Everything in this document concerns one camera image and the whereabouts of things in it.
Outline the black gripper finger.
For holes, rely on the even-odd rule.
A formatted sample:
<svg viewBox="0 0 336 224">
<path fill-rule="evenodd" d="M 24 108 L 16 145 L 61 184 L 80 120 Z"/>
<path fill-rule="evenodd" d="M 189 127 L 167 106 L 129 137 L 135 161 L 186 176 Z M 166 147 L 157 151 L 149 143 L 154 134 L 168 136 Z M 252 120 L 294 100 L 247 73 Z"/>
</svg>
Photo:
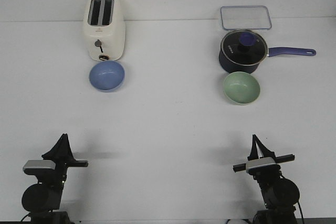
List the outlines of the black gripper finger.
<svg viewBox="0 0 336 224">
<path fill-rule="evenodd" d="M 57 160 L 63 155 L 66 134 L 62 134 L 57 143 L 45 154 L 42 155 L 44 160 Z"/>
<path fill-rule="evenodd" d="M 273 158 L 273 159 L 276 158 L 276 156 L 275 156 L 275 152 L 269 150 L 269 149 L 268 149 L 268 148 L 267 148 L 267 147 L 260 141 L 260 139 L 259 139 L 257 136 L 256 136 L 255 141 L 256 141 L 256 144 L 257 144 L 257 146 L 259 147 L 260 152 L 261 152 L 261 154 L 262 154 L 263 157 L 271 157 L 271 158 Z"/>
<path fill-rule="evenodd" d="M 257 149 L 257 136 L 253 134 L 252 137 L 252 146 L 249 156 L 247 157 L 248 160 L 255 160 L 258 159 L 258 149 Z"/>
<path fill-rule="evenodd" d="M 67 133 L 65 133 L 65 150 L 66 150 L 66 154 L 65 154 L 66 159 L 68 161 L 75 161 L 75 158 L 73 156 L 73 153 L 70 147 L 69 137 Z"/>
</svg>

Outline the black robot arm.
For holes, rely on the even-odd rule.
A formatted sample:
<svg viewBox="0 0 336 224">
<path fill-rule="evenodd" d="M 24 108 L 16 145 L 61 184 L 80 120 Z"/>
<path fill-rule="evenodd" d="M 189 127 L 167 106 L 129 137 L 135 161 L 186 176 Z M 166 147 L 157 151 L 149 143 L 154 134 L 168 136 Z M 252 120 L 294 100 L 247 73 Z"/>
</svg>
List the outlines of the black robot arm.
<svg viewBox="0 0 336 224">
<path fill-rule="evenodd" d="M 244 223 L 297 223 L 295 204 L 299 207 L 302 223 L 305 222 L 299 203 L 299 188 L 284 177 L 280 166 L 294 160 L 293 154 L 276 156 L 257 135 L 252 136 L 247 162 L 234 165 L 233 171 L 245 171 L 253 177 L 259 185 L 265 209 L 257 211 L 252 220 L 243 219 Z"/>
<path fill-rule="evenodd" d="M 66 133 L 41 160 L 28 160 L 23 166 L 26 175 L 37 179 L 22 195 L 22 206 L 30 223 L 72 223 L 68 213 L 59 210 L 70 167 L 88 167 L 88 161 L 74 158 Z"/>
</svg>

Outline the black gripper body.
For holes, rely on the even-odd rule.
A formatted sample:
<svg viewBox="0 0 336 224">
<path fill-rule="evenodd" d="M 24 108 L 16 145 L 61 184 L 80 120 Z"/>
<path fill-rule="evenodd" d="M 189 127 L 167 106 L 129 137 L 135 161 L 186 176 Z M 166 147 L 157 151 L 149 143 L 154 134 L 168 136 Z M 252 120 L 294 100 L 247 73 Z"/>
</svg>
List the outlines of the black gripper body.
<svg viewBox="0 0 336 224">
<path fill-rule="evenodd" d="M 293 154 L 273 157 L 262 157 L 247 161 L 243 164 L 233 166 L 233 171 L 245 171 L 251 175 L 257 182 L 274 182 L 279 180 L 282 176 L 281 163 L 291 162 L 295 160 Z"/>
<path fill-rule="evenodd" d="M 67 170 L 71 167 L 88 167 L 87 160 L 76 160 L 73 157 L 50 158 L 44 157 L 43 161 L 51 161 L 54 168 L 43 168 L 38 175 L 38 182 L 47 185 L 63 185 L 67 180 Z"/>
</svg>

